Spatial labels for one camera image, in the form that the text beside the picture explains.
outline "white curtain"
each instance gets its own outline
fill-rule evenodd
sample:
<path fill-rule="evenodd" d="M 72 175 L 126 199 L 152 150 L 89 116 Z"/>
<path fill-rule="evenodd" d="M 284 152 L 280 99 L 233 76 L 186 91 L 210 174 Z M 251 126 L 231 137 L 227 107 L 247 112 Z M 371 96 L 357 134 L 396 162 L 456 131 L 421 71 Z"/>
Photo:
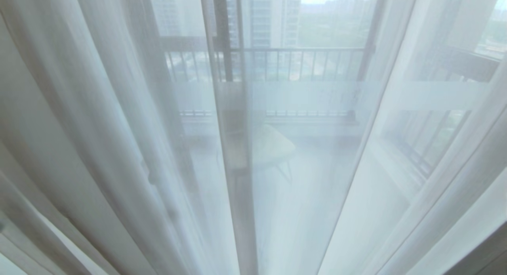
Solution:
<path fill-rule="evenodd" d="M 0 12 L 13 273 L 445 273 L 507 220 L 464 224 L 505 201 L 506 0 Z"/>

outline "sheer curtain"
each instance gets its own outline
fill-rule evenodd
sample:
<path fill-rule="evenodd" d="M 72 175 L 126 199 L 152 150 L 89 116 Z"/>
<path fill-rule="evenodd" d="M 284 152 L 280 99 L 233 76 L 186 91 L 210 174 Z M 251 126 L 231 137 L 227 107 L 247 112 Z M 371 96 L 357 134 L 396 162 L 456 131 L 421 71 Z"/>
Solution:
<path fill-rule="evenodd" d="M 506 0 L 0 11 L 13 273 L 445 273 L 507 220 L 465 224 L 505 203 Z"/>

